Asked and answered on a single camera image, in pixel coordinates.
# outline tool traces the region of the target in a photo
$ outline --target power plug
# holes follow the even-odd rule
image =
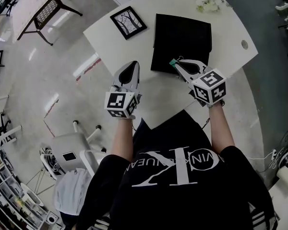
[[[275,149],[273,149],[272,152],[273,152],[273,153],[272,153],[271,161],[273,161],[273,160],[275,159],[276,154],[277,154],[277,151],[276,151]]]

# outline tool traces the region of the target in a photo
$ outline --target shirt sleeve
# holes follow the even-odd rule
[[[77,230],[87,230],[98,218],[110,211],[121,179],[130,162],[117,155],[108,155],[100,163],[87,189]]]
[[[225,148],[220,156],[233,175],[237,189],[242,191],[248,202],[265,211],[268,218],[273,217],[274,208],[270,194],[243,153],[238,148],[230,146]]]

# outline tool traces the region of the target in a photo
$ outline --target white clothing on chair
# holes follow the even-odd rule
[[[92,177],[85,169],[77,168],[68,171],[57,180],[54,191],[54,207],[56,210],[78,216],[84,204],[86,191]]]

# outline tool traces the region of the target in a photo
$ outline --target black t-shirt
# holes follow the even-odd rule
[[[186,115],[145,134],[132,163],[115,155],[103,159],[77,229],[107,207],[113,230],[253,228],[249,203],[258,206],[253,195],[262,192],[263,205],[272,205],[264,184],[236,147],[214,153]]]

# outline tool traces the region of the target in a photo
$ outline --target person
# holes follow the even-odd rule
[[[152,130],[142,120],[134,137],[132,120],[119,119],[76,229],[107,212],[111,230],[275,229],[268,190],[235,147],[220,102],[209,116],[211,144],[185,111]]]

